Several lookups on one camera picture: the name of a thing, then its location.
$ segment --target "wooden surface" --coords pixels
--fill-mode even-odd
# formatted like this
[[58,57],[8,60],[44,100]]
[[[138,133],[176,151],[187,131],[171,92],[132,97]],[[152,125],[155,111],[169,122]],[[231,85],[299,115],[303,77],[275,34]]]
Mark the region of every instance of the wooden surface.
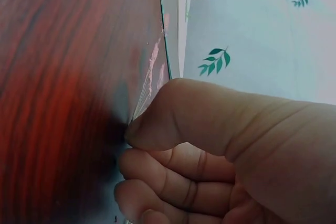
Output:
[[0,0],[0,223],[114,223],[113,153],[159,39],[154,82],[160,0]]

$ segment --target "fingernail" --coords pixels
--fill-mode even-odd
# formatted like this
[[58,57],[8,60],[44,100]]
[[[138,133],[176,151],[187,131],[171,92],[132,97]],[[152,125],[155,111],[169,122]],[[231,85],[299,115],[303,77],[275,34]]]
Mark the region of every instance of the fingernail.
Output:
[[135,119],[133,122],[130,123],[130,125],[128,126],[128,128],[126,129],[124,138],[126,139],[126,141],[134,138],[141,126],[141,122],[142,122],[142,116],[139,116],[137,119]]
[[150,214],[150,213],[152,213],[152,212],[154,212],[154,210],[152,210],[152,209],[148,209],[148,210],[146,210],[146,211],[141,215],[140,223],[141,223],[141,224],[145,223],[145,216],[148,215],[148,214]]

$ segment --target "hand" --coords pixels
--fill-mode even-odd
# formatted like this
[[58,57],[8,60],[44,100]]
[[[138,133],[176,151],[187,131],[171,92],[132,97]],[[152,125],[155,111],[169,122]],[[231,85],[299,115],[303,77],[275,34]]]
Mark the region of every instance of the hand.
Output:
[[126,137],[115,197],[134,223],[336,222],[335,106],[177,79]]

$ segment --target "red wood grain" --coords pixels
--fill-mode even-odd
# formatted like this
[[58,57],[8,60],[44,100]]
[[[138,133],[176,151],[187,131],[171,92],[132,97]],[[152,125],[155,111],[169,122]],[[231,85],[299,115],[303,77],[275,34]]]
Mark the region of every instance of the red wood grain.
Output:
[[0,0],[0,223],[100,223],[159,38],[156,80],[166,61],[161,17],[160,0]]

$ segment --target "white fabric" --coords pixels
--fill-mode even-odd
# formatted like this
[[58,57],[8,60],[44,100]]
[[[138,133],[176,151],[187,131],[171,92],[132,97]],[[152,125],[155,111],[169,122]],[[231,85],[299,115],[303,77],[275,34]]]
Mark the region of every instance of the white fabric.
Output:
[[[336,104],[336,0],[291,1],[191,0],[184,77]],[[208,53],[227,46],[229,66],[199,76]]]

